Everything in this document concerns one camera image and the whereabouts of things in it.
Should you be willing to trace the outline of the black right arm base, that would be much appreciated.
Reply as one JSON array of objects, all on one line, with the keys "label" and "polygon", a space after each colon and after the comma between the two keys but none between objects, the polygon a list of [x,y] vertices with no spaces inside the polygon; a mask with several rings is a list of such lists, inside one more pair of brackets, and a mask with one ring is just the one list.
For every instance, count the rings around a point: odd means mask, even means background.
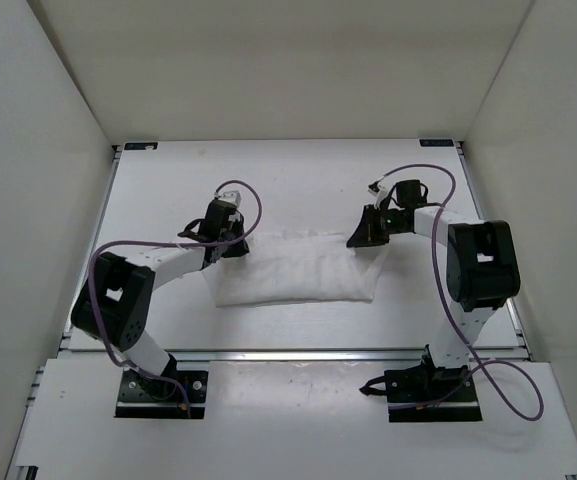
[{"label": "black right arm base", "polygon": [[390,423],[461,423],[483,420],[471,371],[467,366],[438,368],[427,362],[385,370],[359,391],[384,397]]}]

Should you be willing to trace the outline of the white pleated skirt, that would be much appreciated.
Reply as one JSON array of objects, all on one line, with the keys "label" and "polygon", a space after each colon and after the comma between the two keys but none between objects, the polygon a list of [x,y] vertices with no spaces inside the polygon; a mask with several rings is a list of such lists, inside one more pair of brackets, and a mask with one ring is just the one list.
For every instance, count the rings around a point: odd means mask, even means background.
[{"label": "white pleated skirt", "polygon": [[223,258],[203,276],[217,307],[370,302],[388,249],[346,242],[337,232],[257,233],[248,238],[248,254]]}]

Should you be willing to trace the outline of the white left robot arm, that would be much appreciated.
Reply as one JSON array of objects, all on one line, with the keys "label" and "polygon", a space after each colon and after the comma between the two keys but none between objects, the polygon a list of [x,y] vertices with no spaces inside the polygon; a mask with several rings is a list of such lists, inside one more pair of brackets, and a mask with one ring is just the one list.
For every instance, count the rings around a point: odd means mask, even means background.
[{"label": "white left robot arm", "polygon": [[223,258],[249,253],[242,238],[241,195],[216,195],[202,219],[179,234],[187,247],[155,247],[132,256],[100,254],[71,312],[71,323],[117,351],[142,373],[142,385],[156,398],[171,395],[177,385],[176,361],[146,332],[153,293],[158,288]]}]

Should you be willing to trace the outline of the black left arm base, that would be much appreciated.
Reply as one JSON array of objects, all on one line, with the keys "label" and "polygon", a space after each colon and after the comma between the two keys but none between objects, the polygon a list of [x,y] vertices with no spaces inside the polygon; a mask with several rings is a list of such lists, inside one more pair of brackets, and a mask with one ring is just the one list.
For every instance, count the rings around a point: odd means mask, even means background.
[{"label": "black left arm base", "polygon": [[123,419],[201,420],[205,414],[209,372],[178,370],[189,403],[170,383],[146,379],[133,370],[122,374],[115,417]]}]

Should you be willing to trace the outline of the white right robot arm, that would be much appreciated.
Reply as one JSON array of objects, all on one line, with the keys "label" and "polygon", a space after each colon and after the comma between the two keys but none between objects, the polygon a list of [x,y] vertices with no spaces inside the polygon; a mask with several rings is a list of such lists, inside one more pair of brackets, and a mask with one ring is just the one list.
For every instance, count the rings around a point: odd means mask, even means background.
[{"label": "white right robot arm", "polygon": [[445,326],[428,346],[432,366],[416,376],[417,391],[439,400],[452,388],[446,369],[469,361],[469,348],[487,320],[520,289],[520,274],[510,226],[505,221],[470,220],[427,200],[428,188],[406,180],[387,189],[369,185],[375,197],[346,246],[378,247],[397,234],[416,234],[446,249],[445,273],[438,276],[439,293],[450,298]]}]

